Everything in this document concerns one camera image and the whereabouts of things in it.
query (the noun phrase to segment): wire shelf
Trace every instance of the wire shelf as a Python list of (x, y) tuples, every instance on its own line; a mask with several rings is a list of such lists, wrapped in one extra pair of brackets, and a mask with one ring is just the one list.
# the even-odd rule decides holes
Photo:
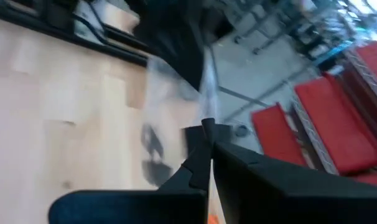
[(298, 114), (298, 117), (303, 124), (306, 134), (308, 135), (317, 155), (319, 156), (321, 163), (323, 164), (325, 170), (329, 174), (335, 174), (339, 175), (337, 168), (335, 167), (335, 164), (333, 163), (329, 153), (327, 152), (324, 143), (322, 142), (319, 134), (315, 130), (315, 127), (313, 125), (313, 122), (310, 120), (309, 115), (305, 111), (305, 109), (302, 106), (302, 103), (300, 102), (299, 97), (296, 95), (296, 93), (293, 93), (294, 97), (292, 99), (292, 102), (294, 104), (294, 109), (296, 113)]
[(368, 68), (355, 49), (345, 50), (343, 54), (377, 96), (377, 76)]

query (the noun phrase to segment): wooden floor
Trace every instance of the wooden floor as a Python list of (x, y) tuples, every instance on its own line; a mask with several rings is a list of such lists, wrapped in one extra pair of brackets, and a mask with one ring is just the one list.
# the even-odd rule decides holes
[[(137, 23), (108, 10), (113, 26)], [(145, 95), (145, 68), (0, 21), (0, 223), (46, 223), (50, 204), (74, 190), (156, 189), (142, 168)], [(165, 105), (160, 140), (176, 170), (195, 106)]]

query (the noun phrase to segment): clear plastic bag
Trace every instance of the clear plastic bag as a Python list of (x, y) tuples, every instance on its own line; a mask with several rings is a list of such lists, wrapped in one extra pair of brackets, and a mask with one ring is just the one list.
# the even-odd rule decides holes
[(209, 51), (205, 58), (200, 92), (162, 59), (149, 59), (141, 140), (148, 153), (142, 169), (151, 185), (162, 185), (186, 159), (182, 129), (200, 125), (204, 118), (218, 121), (215, 68)]

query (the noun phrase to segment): orange object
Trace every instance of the orange object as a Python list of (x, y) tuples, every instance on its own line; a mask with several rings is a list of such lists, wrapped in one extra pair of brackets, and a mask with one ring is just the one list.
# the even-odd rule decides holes
[(208, 215), (208, 224), (219, 224), (217, 215)]

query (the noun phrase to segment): red cushion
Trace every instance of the red cushion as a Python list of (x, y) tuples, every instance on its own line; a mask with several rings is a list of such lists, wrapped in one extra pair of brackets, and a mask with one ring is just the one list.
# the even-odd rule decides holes
[(297, 85), (295, 91), (339, 173), (377, 166), (377, 140), (333, 77)]
[(361, 175), (361, 176), (355, 177), (355, 180), (362, 183), (377, 185), (377, 174)]
[(348, 96), (359, 103), (359, 107), (366, 110), (365, 121), (377, 137), (377, 96), (364, 79), (356, 72), (352, 65), (346, 65), (342, 74), (342, 82), (349, 87)]
[(307, 166), (296, 137), (287, 124), (285, 114), (279, 104), (252, 113), (252, 123), (265, 155)]

